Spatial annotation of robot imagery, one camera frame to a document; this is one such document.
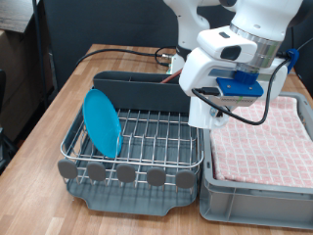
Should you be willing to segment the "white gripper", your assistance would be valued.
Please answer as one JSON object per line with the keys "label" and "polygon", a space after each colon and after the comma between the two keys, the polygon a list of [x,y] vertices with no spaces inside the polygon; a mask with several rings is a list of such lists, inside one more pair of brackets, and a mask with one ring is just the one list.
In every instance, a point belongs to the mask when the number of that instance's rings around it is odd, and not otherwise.
{"label": "white gripper", "polygon": [[[190,97],[201,93],[213,102],[254,102],[279,95],[288,65],[276,57],[280,43],[239,28],[207,29],[198,35],[180,75]],[[210,108],[213,118],[223,113]]]}

